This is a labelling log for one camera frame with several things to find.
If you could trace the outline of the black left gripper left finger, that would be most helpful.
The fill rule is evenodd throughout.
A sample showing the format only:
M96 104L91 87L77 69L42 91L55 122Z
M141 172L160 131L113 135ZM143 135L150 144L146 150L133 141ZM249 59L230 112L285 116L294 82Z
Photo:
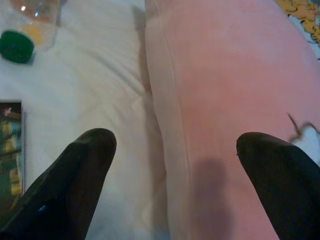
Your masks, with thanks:
M117 148L93 128L71 142L0 225L2 240L84 240Z

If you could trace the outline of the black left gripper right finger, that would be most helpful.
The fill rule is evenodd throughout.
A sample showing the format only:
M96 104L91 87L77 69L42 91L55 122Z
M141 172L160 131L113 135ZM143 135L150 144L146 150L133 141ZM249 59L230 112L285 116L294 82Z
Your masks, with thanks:
M236 141L239 161L281 240L320 238L320 168L299 147L262 132Z

